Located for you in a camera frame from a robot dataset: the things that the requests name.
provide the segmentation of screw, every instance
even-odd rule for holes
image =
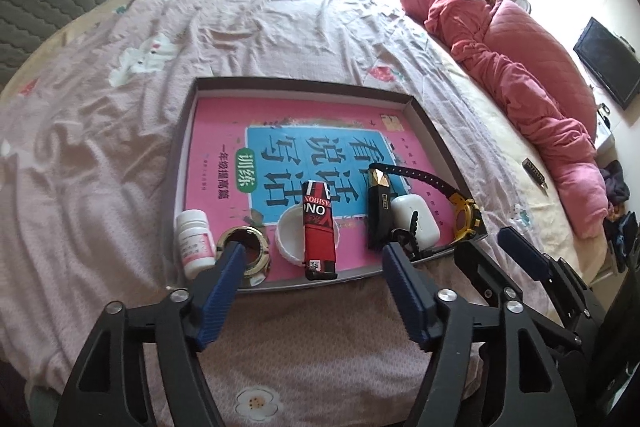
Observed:
[[[123,305],[120,301],[111,301],[105,306],[104,310],[110,315],[115,315],[116,313],[120,313],[122,308]]]
[[[438,292],[438,299],[445,302],[453,302],[458,298],[458,294],[453,290],[444,289]]]
[[[170,296],[173,302],[185,302],[189,298],[189,292],[187,290],[176,290]]]
[[[522,313],[524,311],[524,306],[518,301],[508,301],[507,309],[511,313]]]

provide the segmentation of television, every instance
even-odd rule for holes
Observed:
[[[592,17],[574,51],[613,100],[622,109],[629,107],[640,92],[640,61],[630,45]]]

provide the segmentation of pink blanket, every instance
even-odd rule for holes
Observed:
[[[409,15],[424,21],[425,29],[450,48],[451,56],[538,148],[576,235],[585,239],[600,234],[608,202],[589,133],[579,121],[562,114],[523,65],[484,44],[492,8],[485,0],[400,1]]]

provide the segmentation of pill bottle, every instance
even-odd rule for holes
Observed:
[[[198,273],[216,265],[215,241],[207,214],[202,210],[185,210],[175,218],[175,229],[187,279],[195,279]]]

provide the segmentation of bed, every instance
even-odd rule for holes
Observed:
[[[129,64],[127,49],[143,63]],[[586,281],[602,265],[604,234],[574,237],[555,187],[545,194],[520,165],[531,158],[549,180],[536,151],[398,0],[107,0],[47,39],[0,97],[0,345],[28,393],[62,391],[106,302],[155,302],[172,285],[156,250],[172,125],[194,77],[235,75],[414,95],[482,206],[483,248],[540,312],[552,316],[552,306],[497,247],[499,227],[516,227]],[[450,259],[426,269],[482,302]],[[405,419],[428,358],[384,286],[373,278],[238,298],[200,357],[227,424],[255,424],[236,412],[255,389],[278,400],[280,426]],[[319,331],[311,307],[331,327]],[[151,352],[148,365],[168,425]],[[468,394],[477,376],[476,351]]]

